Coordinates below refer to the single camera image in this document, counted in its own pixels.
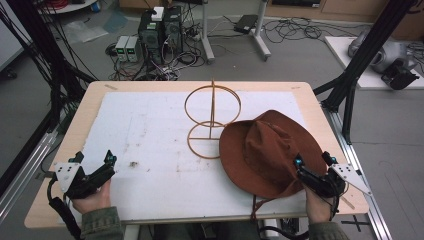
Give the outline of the grey rounded machine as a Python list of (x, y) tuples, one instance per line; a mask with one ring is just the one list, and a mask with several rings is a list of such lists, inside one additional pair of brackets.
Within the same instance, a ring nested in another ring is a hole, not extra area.
[[(354, 39), (348, 47), (348, 56), (353, 57), (359, 50), (359, 47), (365, 41), (369, 31), (362, 31), (359, 36)], [(370, 66), (377, 73), (383, 73), (396, 60), (403, 65), (408, 65), (407, 48), (403, 43), (396, 42), (392, 39), (387, 40), (377, 54), (371, 60)]]

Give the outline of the white metal table frame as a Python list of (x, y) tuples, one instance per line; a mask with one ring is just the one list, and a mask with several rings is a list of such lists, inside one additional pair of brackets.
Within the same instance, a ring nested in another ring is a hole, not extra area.
[[(269, 0), (259, 0), (259, 1), (260, 1), (260, 4), (258, 9), (258, 19), (257, 19), (256, 28), (252, 29), (250, 31), (250, 34), (252, 35), (253, 40), (258, 46), (260, 53), (263, 56), (263, 60), (266, 61), (271, 56), (271, 52), (268, 49), (267, 45), (265, 44), (264, 40), (262, 39), (261, 31), (263, 27), (263, 20), (265, 16), (266, 7)], [(200, 35), (201, 43), (206, 55), (206, 63), (212, 64), (215, 61), (215, 55), (213, 53), (211, 44), (208, 39), (208, 2), (209, 0), (201, 0), (201, 2), (202, 2), (202, 22), (201, 22), (202, 32)]]

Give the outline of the black frame stand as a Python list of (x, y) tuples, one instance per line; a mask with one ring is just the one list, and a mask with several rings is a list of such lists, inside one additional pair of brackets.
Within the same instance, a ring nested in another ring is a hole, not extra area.
[(35, 4), (35, 0), (5, 1), (26, 33), (23, 33), (21, 28), (9, 17), (2, 3), (0, 3), (0, 21), (17, 39), (50, 87), (51, 108), (8, 166), (6, 172), (0, 177), (0, 198), (6, 194), (41, 137), (46, 132), (51, 133), (53, 128), (59, 124), (59, 114), (62, 108), (82, 100), (86, 92), (83, 83), (89, 84), (97, 81), (93, 73), (88, 75), (67, 60), (47, 24), (48, 14), (43, 13), (43, 10)]
[(343, 72), (313, 90), (315, 95), (331, 90), (329, 96), (322, 101), (322, 106), (332, 113), (338, 112), (340, 104), (345, 102), (341, 133), (348, 144), (351, 143), (351, 122), (359, 78), (401, 20), (416, 4), (417, 0), (389, 0)]

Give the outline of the black computer tower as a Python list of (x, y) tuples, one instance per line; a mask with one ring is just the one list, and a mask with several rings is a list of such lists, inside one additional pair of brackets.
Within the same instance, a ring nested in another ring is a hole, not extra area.
[(154, 21), (154, 10), (147, 10), (141, 16), (138, 35), (141, 44), (147, 49), (156, 64), (162, 64), (162, 46), (164, 43), (164, 25), (162, 21)]
[(181, 53), (182, 46), (182, 9), (180, 6), (167, 8), (164, 13), (165, 37), (168, 48), (174, 53)]

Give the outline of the aluminium rail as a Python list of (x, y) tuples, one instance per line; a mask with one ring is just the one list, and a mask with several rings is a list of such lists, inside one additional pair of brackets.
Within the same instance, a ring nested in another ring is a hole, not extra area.
[(0, 197), (0, 225), (7, 218), (31, 178), (39, 169), (42, 160), (52, 149), (56, 138), (56, 132), (45, 133), (35, 146), (30, 148), (29, 155), (24, 158), (23, 166), (6, 188), (5, 193)]
[[(369, 182), (366, 178), (365, 172), (361, 166), (354, 147), (348, 143), (342, 134), (343, 121), (340, 115), (337, 112), (331, 112), (325, 108), (322, 108), (322, 110), (333, 130), (333, 133), (342, 149), (343, 155), (345, 156), (347, 162), (353, 166), (363, 183), (368, 188), (370, 188)], [(379, 209), (375, 196), (372, 193), (363, 193), (363, 197), (368, 204), (368, 212), (366, 213), (366, 217), (370, 222), (375, 238), (377, 240), (392, 240), (391, 233)]]

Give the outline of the black device on platform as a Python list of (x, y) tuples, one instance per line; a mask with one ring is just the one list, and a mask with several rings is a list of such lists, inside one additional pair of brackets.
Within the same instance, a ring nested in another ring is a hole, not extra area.
[(396, 59), (388, 68), (383, 71), (381, 80), (392, 90), (402, 90), (418, 79), (404, 66), (404, 62)]

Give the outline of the grey power supply unit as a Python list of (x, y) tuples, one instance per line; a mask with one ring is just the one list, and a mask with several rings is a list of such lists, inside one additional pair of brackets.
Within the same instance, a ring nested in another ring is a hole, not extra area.
[(126, 54), (126, 44), (128, 40), (129, 40), (128, 36), (120, 36), (115, 45), (115, 50), (116, 50), (118, 59), (121, 62), (126, 62), (128, 60), (128, 57)]
[(129, 62), (137, 62), (140, 57), (140, 46), (136, 36), (130, 36), (126, 44), (126, 53)]

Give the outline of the person's right hand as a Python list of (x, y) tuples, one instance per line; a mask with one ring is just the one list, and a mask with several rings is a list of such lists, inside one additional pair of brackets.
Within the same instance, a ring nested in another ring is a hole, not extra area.
[(310, 224), (329, 222), (332, 216), (331, 206), (326, 199), (322, 199), (309, 187), (304, 186), (306, 192), (306, 212)]

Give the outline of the person's left hand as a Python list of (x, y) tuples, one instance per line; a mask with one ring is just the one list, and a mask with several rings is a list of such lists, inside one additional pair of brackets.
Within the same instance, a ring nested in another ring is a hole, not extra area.
[(96, 193), (84, 199), (73, 199), (73, 207), (81, 214), (86, 214), (95, 210), (110, 207), (110, 185), (111, 181), (108, 180)]

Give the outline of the flat black box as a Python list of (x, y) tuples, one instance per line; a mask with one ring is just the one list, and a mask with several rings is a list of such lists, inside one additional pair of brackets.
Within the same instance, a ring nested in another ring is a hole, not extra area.
[(255, 26), (258, 16), (255, 14), (243, 15), (234, 26), (236, 32), (248, 34)]

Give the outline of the person's legs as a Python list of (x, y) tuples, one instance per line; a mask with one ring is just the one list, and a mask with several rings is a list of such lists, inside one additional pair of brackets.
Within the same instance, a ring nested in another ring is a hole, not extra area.
[(158, 224), (153, 240), (261, 240), (257, 226), (249, 221)]

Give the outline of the white table mat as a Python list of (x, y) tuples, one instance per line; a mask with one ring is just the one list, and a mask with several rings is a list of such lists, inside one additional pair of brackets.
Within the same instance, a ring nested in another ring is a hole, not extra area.
[[(124, 222), (171, 222), (246, 218), (251, 194), (236, 187), (218, 159), (191, 152), (193, 126), (184, 112), (187, 92), (106, 94), (82, 149), (83, 169), (98, 169), (108, 150), (116, 157), (111, 201)], [(298, 123), (304, 118), (291, 92), (236, 91), (237, 120), (277, 110)]]

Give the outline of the brown brimmed hat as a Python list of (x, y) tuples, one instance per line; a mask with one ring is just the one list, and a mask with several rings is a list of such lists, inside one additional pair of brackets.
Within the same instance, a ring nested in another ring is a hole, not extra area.
[(297, 159), (318, 176), (327, 172), (323, 150), (315, 138), (276, 110), (224, 127), (219, 154), (230, 180), (253, 195), (251, 219), (263, 204), (303, 189), (295, 166)]

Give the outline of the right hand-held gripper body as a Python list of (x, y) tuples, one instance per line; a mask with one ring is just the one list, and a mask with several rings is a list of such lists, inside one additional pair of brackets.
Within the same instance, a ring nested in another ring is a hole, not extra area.
[(323, 176), (313, 173), (304, 164), (296, 163), (295, 166), (301, 182), (320, 197), (340, 197), (347, 184), (354, 186), (362, 193), (372, 195), (371, 190), (351, 164), (332, 164)]

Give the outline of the round white table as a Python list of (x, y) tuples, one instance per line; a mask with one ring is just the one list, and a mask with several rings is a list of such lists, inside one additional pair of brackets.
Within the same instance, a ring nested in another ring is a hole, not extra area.
[(46, 4), (42, 3), (40, 7), (38, 8), (39, 13), (47, 13), (47, 14), (62, 14), (62, 13), (69, 13), (74, 12), (77, 10), (85, 9), (87, 7), (90, 7), (91, 5), (97, 3), (98, 0), (85, 0), (84, 3), (78, 3), (73, 4), (71, 0), (68, 1), (68, 4), (64, 6), (63, 8), (52, 8), (48, 7)]

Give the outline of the white floor platform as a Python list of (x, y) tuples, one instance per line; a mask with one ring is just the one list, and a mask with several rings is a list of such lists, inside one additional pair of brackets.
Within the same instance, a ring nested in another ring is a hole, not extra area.
[[(351, 58), (348, 56), (348, 47), (354, 40), (354, 37), (326, 36), (324, 40), (342, 68), (345, 69), (351, 61)], [(408, 85), (406, 90), (424, 90), (424, 77), (415, 69), (411, 73), (417, 75), (418, 79)], [(381, 75), (370, 67), (359, 78), (357, 88), (362, 90), (390, 90), (390, 87), (381, 79)]]

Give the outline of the clear plastic sheet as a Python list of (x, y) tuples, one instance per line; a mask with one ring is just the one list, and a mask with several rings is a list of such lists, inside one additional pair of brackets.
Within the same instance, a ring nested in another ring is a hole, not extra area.
[(108, 34), (102, 27), (89, 28), (83, 21), (74, 21), (64, 27), (66, 39), (69, 43), (85, 43)]

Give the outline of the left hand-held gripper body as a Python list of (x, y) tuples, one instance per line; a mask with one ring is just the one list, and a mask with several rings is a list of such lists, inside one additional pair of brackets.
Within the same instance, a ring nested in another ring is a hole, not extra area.
[(55, 163), (54, 170), (62, 192), (70, 199), (84, 199), (94, 194), (114, 174), (114, 165), (105, 163), (86, 174), (80, 163)]

